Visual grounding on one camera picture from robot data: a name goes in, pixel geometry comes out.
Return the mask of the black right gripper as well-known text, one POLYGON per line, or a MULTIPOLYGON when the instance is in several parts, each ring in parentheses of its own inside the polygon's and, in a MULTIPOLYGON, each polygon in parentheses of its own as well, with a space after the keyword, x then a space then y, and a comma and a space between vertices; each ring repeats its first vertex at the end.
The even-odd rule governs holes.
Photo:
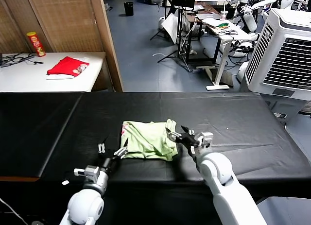
POLYGON ((185 126, 181 126, 183 131, 188 134, 180 134, 175 131, 171 131, 166 128, 166 134, 169 140, 175 141, 176 143, 181 143, 188 152, 192 152, 195 148, 199 147, 199 141, 194 138, 194 130, 185 126))

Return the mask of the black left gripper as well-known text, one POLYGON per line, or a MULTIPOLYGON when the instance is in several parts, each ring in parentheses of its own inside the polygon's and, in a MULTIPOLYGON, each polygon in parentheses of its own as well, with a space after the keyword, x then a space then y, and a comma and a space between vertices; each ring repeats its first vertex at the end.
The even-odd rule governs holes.
MULTIPOLYGON (((102 142, 98 143, 98 153, 104 154, 105 149, 105 142, 108 137, 105 137, 102 142)), ((101 171, 105 172, 106 174, 111 174, 119 162, 120 158, 123 158, 128 153, 128 139, 126 139, 124 145, 119 148, 113 157, 105 157, 101 161, 101 171)))

